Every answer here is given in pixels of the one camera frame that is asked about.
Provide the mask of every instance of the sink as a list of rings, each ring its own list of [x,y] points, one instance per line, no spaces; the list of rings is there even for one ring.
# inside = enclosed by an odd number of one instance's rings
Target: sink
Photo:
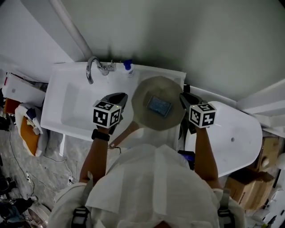
[[[122,114],[123,120],[110,138],[112,142],[133,119],[131,98],[141,81],[161,75],[183,88],[186,76],[178,71],[135,65],[134,76],[128,78],[123,73],[124,66],[121,63],[116,64],[116,71],[103,76],[96,64],[93,64],[91,70],[94,83],[90,85],[86,78],[86,64],[64,63],[53,67],[41,117],[43,128],[92,141],[91,135],[96,128],[93,123],[93,104],[108,94],[124,92],[129,98]],[[154,146],[167,144],[176,149],[178,136],[179,126],[161,132],[143,128],[132,133],[123,144],[124,147],[130,147],[132,143],[149,143]]]
[[[219,177],[244,168],[255,161],[262,145],[260,123],[254,117],[221,102],[213,126],[207,129]],[[196,134],[187,132],[185,150],[195,151]]]

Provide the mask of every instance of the white shirt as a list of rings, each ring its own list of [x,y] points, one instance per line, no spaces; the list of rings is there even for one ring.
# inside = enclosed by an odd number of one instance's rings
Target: white shirt
[[[63,190],[49,227],[70,227],[84,183]],[[94,228],[153,228],[165,221],[173,228],[218,228],[222,190],[212,190],[185,158],[166,145],[140,145],[120,155],[93,187],[86,207]],[[245,227],[244,211],[232,199],[236,227]]]

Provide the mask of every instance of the sink basin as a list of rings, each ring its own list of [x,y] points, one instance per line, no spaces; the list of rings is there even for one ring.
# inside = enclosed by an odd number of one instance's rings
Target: sink basin
[[[216,109],[213,126],[207,129],[219,177],[253,163],[262,145],[260,123],[254,117],[221,102],[209,102]],[[186,151],[195,151],[196,134],[188,131]]]
[[[96,64],[93,64],[91,71],[94,83],[90,85],[86,78],[85,62],[56,64],[45,96],[41,126],[92,141],[91,135],[96,128],[93,123],[93,104],[108,94],[124,92],[129,96],[128,102],[122,114],[123,120],[110,138],[111,142],[133,119],[131,98],[141,81],[161,75],[175,81],[182,88],[186,76],[185,73],[178,71],[135,65],[134,76],[128,78],[123,73],[123,64],[117,63],[116,67],[116,71],[103,76]],[[157,136],[156,140],[149,136],[153,134]],[[176,149],[178,135],[179,126],[161,132],[140,129],[132,133],[126,142],[149,143],[154,146],[167,144]]]

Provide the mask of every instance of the soap bottle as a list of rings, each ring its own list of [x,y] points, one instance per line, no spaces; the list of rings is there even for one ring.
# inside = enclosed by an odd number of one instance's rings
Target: soap bottle
[[[134,64],[132,64],[132,60],[129,59],[129,60],[124,61],[124,66],[125,66],[124,74],[128,77],[133,77]]]

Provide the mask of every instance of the cardboard box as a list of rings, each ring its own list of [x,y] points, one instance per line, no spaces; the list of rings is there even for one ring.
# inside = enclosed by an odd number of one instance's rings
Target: cardboard box
[[[228,177],[225,188],[245,210],[256,210],[265,204],[273,184],[274,177],[269,173],[244,168]]]
[[[248,168],[260,172],[269,167],[275,166],[279,155],[279,148],[280,146],[278,137],[263,138],[260,154],[258,155],[255,162],[249,165]],[[265,159],[267,159],[269,163],[268,165],[262,167],[262,163]]]

